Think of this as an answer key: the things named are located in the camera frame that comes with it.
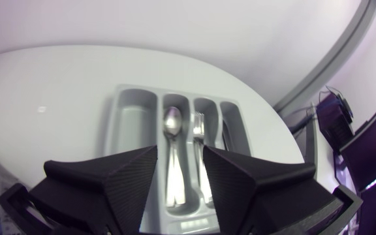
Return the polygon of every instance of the cutlery tray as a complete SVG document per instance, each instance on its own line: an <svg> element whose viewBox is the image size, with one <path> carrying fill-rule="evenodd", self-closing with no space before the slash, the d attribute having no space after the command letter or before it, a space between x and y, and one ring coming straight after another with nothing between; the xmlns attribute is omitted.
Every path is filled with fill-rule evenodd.
<svg viewBox="0 0 376 235"><path fill-rule="evenodd" d="M175 106L182 114L176 138L185 183L186 203L167 208L165 202L169 143L163 133L163 114ZM241 110L236 101L152 87L120 85L110 109L104 155L157 145L158 160L143 214L141 232L156 234L206 234L219 231L215 209L207 206L198 183L193 145L194 113L204 114L204 144L220 149L225 123L228 150L251 155Z"/></svg>

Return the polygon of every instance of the utensil handle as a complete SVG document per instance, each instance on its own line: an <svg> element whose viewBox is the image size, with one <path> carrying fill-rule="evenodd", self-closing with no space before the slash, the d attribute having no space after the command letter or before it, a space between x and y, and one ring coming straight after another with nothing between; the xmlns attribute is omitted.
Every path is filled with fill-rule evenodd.
<svg viewBox="0 0 376 235"><path fill-rule="evenodd" d="M175 193L174 193L174 158L172 154L172 144L170 144L168 161L168 175L166 176L166 207L175 206Z"/></svg>
<svg viewBox="0 0 376 235"><path fill-rule="evenodd" d="M200 188L204 196L205 203L209 204L210 202L213 201L213 198L212 198L212 190L210 188L210 182L208 181L207 170L206 170L206 167L204 166L204 161L202 158L203 146L204 145L202 143L196 142Z"/></svg>
<svg viewBox="0 0 376 235"><path fill-rule="evenodd" d="M177 205L185 203L185 185L183 182L183 174L178 157L178 148L175 140L170 141L170 154L174 158L174 196Z"/></svg>

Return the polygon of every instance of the round white table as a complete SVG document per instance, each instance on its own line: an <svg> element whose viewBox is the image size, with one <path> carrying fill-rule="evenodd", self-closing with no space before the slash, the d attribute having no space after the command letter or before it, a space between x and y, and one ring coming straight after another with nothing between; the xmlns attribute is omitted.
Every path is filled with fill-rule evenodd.
<svg viewBox="0 0 376 235"><path fill-rule="evenodd" d="M252 156L303 162L294 138L272 107L217 67L151 50L51 46L0 54L0 163L33 187L45 177L47 160L100 157L109 100L119 84L236 100Z"/></svg>

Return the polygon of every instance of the metal utensil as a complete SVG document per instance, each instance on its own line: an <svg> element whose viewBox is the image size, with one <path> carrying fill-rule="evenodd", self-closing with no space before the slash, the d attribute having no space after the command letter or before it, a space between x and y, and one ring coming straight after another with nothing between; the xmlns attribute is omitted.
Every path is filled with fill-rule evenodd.
<svg viewBox="0 0 376 235"><path fill-rule="evenodd" d="M166 206L174 207L185 203L185 186L178 159L176 137L182 128L182 115L176 107L169 107L163 116L163 132L169 140L169 165L166 184Z"/></svg>
<svg viewBox="0 0 376 235"><path fill-rule="evenodd" d="M195 112L194 116L194 148L196 153L196 159L198 163L198 178L200 180L201 192L204 195L204 201L206 204L213 203L212 190L207 177L206 167L202 160L202 148L204 146L204 114Z"/></svg>
<svg viewBox="0 0 376 235"><path fill-rule="evenodd" d="M223 143L225 145L226 151L232 151L232 139L230 138L230 134L228 133L227 124L223 121Z"/></svg>

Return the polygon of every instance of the spoon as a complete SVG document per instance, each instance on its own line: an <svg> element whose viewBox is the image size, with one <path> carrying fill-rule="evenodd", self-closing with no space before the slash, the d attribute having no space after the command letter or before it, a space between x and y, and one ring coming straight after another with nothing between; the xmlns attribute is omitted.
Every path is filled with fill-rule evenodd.
<svg viewBox="0 0 376 235"><path fill-rule="evenodd" d="M181 132L182 115L176 107L169 107L163 116L163 132L169 140L169 164L166 185L166 206L174 207L185 203L185 186L178 159L176 137Z"/></svg>

